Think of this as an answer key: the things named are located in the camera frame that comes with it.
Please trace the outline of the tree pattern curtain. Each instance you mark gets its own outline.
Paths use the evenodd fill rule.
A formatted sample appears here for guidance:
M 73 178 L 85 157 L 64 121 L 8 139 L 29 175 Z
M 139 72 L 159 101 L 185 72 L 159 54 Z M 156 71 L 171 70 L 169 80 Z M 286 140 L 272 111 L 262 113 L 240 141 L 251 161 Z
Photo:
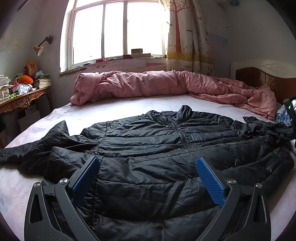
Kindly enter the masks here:
M 160 1 L 169 15 L 166 69 L 213 75 L 208 32 L 199 1 Z

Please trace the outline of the blue plaid folded garment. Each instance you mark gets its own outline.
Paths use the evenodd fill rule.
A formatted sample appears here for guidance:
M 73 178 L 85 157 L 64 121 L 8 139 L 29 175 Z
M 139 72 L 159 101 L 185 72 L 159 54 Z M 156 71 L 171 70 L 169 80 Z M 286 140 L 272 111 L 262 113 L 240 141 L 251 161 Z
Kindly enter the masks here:
M 291 126 L 291 118 L 287 112 L 287 109 L 283 106 L 276 112 L 276 122 L 284 123 L 285 125 Z

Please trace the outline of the books on window sill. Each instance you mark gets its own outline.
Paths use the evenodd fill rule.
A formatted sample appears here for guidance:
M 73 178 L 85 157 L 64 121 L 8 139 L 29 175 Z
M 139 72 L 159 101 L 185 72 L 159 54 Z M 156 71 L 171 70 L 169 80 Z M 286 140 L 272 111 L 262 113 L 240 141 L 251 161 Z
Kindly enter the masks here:
M 131 49 L 131 54 L 123 55 L 123 59 L 151 58 L 151 53 L 144 53 L 142 48 Z

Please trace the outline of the ornate wooden side table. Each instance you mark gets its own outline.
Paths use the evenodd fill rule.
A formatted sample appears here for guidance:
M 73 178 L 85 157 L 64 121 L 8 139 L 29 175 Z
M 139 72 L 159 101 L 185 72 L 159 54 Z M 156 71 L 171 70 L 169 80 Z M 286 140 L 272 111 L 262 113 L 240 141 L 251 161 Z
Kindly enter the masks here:
M 12 140 L 22 133 L 18 124 L 18 112 L 35 104 L 40 116 L 53 111 L 53 101 L 50 87 L 37 89 L 23 95 L 19 95 L 1 104 L 1 148 L 6 144 L 5 138 Z

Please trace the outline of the stack of papers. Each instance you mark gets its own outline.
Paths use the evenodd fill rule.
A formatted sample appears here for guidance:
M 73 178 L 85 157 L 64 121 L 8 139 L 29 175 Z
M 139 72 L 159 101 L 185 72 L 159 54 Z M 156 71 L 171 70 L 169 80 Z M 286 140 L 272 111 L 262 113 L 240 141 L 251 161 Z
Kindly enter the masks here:
M 10 99 L 11 78 L 0 75 L 0 104 Z

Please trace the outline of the stack of books on table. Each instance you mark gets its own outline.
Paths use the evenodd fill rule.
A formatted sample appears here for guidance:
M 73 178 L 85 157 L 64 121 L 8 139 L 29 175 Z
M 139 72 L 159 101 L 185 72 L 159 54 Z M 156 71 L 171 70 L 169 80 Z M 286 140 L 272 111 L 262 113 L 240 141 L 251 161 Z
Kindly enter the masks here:
M 32 86 L 34 88 L 46 88 L 46 87 L 50 87 L 52 84 L 52 80 L 50 78 L 50 75 L 41 75 L 39 76 L 37 79 L 34 80 L 34 82 L 32 83 Z

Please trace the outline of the orange plush toy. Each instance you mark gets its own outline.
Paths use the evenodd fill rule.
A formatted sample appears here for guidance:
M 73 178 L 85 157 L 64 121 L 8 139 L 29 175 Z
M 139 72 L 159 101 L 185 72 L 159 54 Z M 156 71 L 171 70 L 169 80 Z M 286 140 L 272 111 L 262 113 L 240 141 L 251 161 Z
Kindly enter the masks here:
M 19 82 L 19 84 L 32 84 L 34 82 L 34 80 L 27 75 L 22 75 L 19 78 L 18 82 Z

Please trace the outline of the cardboard box under table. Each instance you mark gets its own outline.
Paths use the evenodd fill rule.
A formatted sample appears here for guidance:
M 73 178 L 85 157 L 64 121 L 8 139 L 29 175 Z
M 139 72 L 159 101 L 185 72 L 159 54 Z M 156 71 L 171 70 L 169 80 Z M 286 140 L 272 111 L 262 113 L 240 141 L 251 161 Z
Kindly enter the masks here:
M 37 110 L 35 104 L 29 106 L 26 109 L 22 109 L 18 112 L 18 124 L 21 132 L 25 131 L 28 127 L 34 124 L 41 118 L 40 111 Z

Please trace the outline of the window with white frame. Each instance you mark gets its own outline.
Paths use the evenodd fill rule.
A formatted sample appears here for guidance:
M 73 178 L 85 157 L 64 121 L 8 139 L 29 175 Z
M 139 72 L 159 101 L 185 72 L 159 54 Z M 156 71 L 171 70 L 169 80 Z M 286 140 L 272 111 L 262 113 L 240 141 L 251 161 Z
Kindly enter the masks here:
M 136 51 L 164 57 L 168 23 L 161 1 L 68 1 L 61 32 L 60 70 L 121 59 Z

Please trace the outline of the bed with pink sheet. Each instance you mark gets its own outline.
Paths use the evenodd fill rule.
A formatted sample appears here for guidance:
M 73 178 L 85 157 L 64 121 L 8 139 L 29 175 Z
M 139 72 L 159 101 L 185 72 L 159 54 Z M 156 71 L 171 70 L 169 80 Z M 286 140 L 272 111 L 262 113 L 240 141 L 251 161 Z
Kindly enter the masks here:
M 178 111 L 182 105 L 188 105 L 193 111 L 216 113 L 238 121 L 243 121 L 245 116 L 255 115 L 245 109 L 195 99 L 189 95 L 104 99 L 83 106 L 69 103 L 54 109 L 48 116 L 28 127 L 14 138 L 8 147 L 41 139 L 60 121 L 66 121 L 70 135 L 78 135 L 84 128 L 95 123 L 141 115 L 150 110 Z M 37 181 L 41 181 L 41 178 L 25 177 L 14 168 L 1 168 L 1 214 L 20 240 L 24 239 L 25 214 L 30 191 Z M 269 210 L 271 239 L 276 240 L 295 213 L 295 169 L 271 198 Z

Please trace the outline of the wooden carved headboard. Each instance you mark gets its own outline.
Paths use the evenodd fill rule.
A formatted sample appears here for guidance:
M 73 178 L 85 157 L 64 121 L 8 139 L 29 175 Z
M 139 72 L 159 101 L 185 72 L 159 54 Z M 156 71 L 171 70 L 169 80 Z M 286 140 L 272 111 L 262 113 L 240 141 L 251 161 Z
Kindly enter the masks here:
M 272 59 L 234 61 L 230 68 L 231 79 L 258 88 L 267 84 L 274 92 L 277 102 L 281 104 L 296 94 L 295 74 L 295 65 Z

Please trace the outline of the black quilted down jacket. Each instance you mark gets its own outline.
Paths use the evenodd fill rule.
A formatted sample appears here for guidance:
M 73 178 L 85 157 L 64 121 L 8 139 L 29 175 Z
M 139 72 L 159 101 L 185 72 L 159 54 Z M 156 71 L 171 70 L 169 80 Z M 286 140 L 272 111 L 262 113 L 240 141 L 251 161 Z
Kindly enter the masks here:
M 196 240 L 218 209 L 196 160 L 272 195 L 294 166 L 284 148 L 289 134 L 284 125 L 184 105 L 96 123 L 75 136 L 62 121 L 38 141 L 2 149 L 1 164 L 55 184 L 96 156 L 100 171 L 78 211 L 100 240 Z

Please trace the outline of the pink quilt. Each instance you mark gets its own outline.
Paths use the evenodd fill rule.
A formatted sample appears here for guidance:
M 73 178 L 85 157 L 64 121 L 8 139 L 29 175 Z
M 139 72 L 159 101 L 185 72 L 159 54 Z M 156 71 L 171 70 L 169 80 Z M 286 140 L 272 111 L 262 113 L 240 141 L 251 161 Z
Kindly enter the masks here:
M 194 98 L 246 109 L 268 120 L 276 114 L 277 101 L 271 88 L 250 87 L 242 81 L 189 71 L 81 73 L 70 102 L 83 105 L 117 97 L 151 97 L 189 94 Z

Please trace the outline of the pink wall lamp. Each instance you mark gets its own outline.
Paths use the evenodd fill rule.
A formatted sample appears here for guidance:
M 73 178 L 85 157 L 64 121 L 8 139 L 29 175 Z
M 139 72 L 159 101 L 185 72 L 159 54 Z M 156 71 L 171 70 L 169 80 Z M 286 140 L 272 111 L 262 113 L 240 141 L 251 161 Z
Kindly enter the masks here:
M 50 35 L 50 36 L 46 37 L 39 45 L 35 45 L 33 47 L 33 50 L 34 50 L 34 52 L 36 53 L 37 56 L 40 56 L 43 53 L 43 51 L 44 51 L 44 46 L 43 46 L 44 42 L 47 42 L 49 45 L 52 44 L 53 36 Z

